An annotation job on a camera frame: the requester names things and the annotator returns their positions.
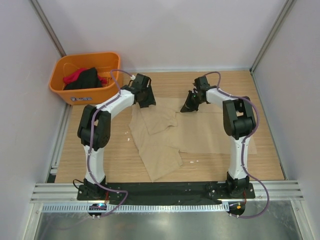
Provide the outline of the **beige t shirt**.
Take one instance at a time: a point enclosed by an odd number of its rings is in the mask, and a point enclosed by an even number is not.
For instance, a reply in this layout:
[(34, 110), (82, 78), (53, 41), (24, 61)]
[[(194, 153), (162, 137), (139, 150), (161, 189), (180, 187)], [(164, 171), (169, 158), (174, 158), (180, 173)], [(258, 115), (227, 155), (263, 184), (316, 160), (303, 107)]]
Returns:
[[(231, 138), (223, 127), (222, 109), (203, 103), (198, 111), (180, 112), (182, 98), (156, 98), (156, 105), (132, 106), (129, 128), (152, 182), (179, 169), (181, 153), (231, 156)], [(248, 155), (257, 154), (250, 139)]]

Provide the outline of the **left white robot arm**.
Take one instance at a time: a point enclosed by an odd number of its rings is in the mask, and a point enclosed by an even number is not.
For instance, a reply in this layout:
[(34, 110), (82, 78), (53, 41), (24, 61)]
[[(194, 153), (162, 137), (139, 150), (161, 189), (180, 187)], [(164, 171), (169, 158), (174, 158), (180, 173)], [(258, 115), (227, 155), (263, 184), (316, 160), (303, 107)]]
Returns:
[(106, 184), (104, 151), (111, 137), (113, 118), (134, 104), (140, 108), (156, 105), (152, 80), (146, 75), (131, 75), (129, 84), (117, 88), (115, 96), (96, 106), (87, 105), (82, 112), (77, 136), (85, 151), (86, 174), (78, 187), (80, 201), (101, 200), (110, 190)]

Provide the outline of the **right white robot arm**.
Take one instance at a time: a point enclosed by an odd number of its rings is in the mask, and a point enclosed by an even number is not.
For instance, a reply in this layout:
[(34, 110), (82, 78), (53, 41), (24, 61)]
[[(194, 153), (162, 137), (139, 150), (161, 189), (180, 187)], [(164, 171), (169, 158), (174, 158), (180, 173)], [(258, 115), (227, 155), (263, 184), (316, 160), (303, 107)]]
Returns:
[(202, 103), (215, 104), (222, 109), (223, 128), (231, 140), (225, 192), (231, 198), (242, 198), (250, 184), (247, 162), (250, 139), (259, 125), (259, 117), (255, 117), (257, 108), (249, 97), (231, 95), (221, 90), (219, 84), (211, 86), (206, 75), (196, 78), (193, 85), (180, 111), (198, 111)]

